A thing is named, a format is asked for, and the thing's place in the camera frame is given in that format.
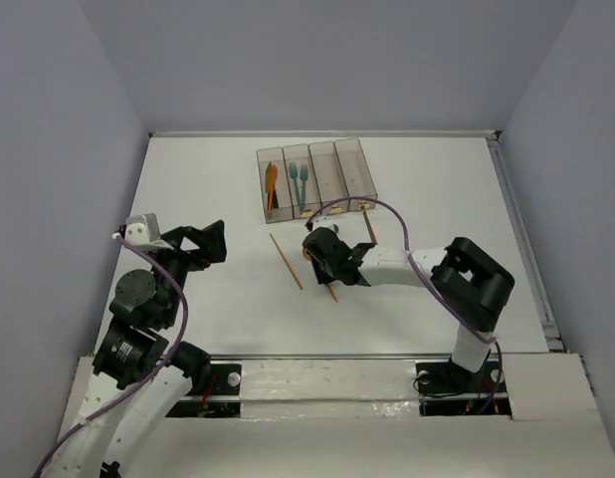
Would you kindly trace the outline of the orange chopstick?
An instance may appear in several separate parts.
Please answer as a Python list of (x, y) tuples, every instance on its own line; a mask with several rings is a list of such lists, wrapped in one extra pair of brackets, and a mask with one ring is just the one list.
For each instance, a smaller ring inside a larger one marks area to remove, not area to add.
[(363, 219), (364, 219), (364, 222), (365, 222), (365, 226), (366, 226), (369, 238), (370, 238), (372, 244), (377, 245), (378, 244), (377, 237), (376, 237), (376, 234), (374, 232), (373, 226), (371, 224), (371, 221), (370, 221), (370, 218), (369, 218), (369, 215), (368, 215), (368, 211), (367, 210), (363, 210), (362, 214), (363, 214)]

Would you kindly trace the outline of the white front platform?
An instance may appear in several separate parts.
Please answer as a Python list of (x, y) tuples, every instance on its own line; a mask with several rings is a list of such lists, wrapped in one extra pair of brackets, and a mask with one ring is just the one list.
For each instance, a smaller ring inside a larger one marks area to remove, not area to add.
[(117, 437), (124, 477), (615, 477), (581, 360), (506, 354), (491, 415), (432, 416), (412, 359), (247, 359), (235, 418)]

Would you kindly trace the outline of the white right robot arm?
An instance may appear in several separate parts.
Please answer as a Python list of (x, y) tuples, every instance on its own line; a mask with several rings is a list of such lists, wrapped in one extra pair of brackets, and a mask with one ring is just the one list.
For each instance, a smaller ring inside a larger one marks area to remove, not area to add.
[(459, 322), (447, 366), (449, 383), (469, 390), (483, 379), (515, 279), (475, 242), (456, 237), (444, 248), (414, 252), (370, 242), (350, 247), (338, 237), (335, 226), (312, 226), (303, 248), (320, 284), (396, 285), (430, 292)]

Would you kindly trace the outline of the yellow chopstick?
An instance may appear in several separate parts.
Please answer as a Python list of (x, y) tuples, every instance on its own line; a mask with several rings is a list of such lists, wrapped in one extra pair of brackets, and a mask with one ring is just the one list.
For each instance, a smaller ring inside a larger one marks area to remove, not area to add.
[(273, 233), (269, 233), (269, 237), (271, 238), (273, 244), (275, 245), (280, 257), (282, 258), (282, 261), (284, 262), (284, 264), (286, 265), (288, 271), (290, 272), (294, 282), (296, 283), (297, 287), (299, 288), (299, 290), (303, 290), (303, 284), (301, 282), (301, 280), (299, 279), (299, 276), (297, 275), (296, 271), (294, 270), (292, 264), (290, 263), (290, 261), (288, 260), (286, 254), (284, 253), (284, 251), (282, 250), (279, 242), (277, 241), (276, 237), (274, 236)]

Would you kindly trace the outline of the clear bin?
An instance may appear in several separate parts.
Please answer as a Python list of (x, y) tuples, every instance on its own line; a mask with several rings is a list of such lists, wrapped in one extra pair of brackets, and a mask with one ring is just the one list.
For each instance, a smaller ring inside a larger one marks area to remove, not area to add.
[(360, 140), (357, 137), (338, 139), (334, 146), (350, 197), (349, 210), (374, 208), (375, 204), (368, 198), (376, 199), (378, 194)]
[(332, 141), (311, 143), (308, 146), (314, 169), (314, 177), (322, 204), (338, 199), (325, 207), (324, 214), (342, 214), (348, 210), (349, 201), (340, 161)]
[(306, 143), (282, 148), (290, 188), (293, 217), (308, 219), (320, 208), (320, 194), (312, 158)]
[(295, 218), (284, 151), (281, 147), (256, 152), (265, 221), (268, 224)]

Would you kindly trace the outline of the yellow plastic spoon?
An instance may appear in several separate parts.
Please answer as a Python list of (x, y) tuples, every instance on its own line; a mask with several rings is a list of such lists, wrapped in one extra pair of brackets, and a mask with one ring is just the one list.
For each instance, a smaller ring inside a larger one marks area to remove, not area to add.
[[(311, 261), (311, 256), (308, 252), (308, 250), (306, 248), (303, 248), (302, 250), (303, 252), (303, 256), (307, 261)], [(332, 288), (332, 286), (330, 284), (324, 284), (324, 286), (327, 288), (329, 294), (331, 295), (332, 299), (334, 300), (335, 303), (338, 303), (338, 298)]]

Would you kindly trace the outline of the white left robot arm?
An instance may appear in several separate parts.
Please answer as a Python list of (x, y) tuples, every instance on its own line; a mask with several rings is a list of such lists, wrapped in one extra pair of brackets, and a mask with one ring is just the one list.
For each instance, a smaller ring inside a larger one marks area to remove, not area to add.
[(183, 339), (189, 319), (184, 285), (189, 273), (225, 261), (224, 234), (221, 220), (161, 232), (153, 213), (131, 216), (113, 233), (149, 266), (118, 279), (83, 402), (35, 476), (127, 476), (179, 399), (207, 387), (211, 357)]

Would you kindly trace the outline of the orange plastic knife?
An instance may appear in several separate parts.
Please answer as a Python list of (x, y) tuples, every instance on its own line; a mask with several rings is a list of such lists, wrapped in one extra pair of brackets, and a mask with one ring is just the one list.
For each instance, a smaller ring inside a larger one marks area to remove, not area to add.
[(279, 207), (277, 199), (276, 183), (278, 179), (278, 169), (275, 164), (269, 163), (266, 169), (266, 188), (268, 194), (268, 209), (274, 210)]

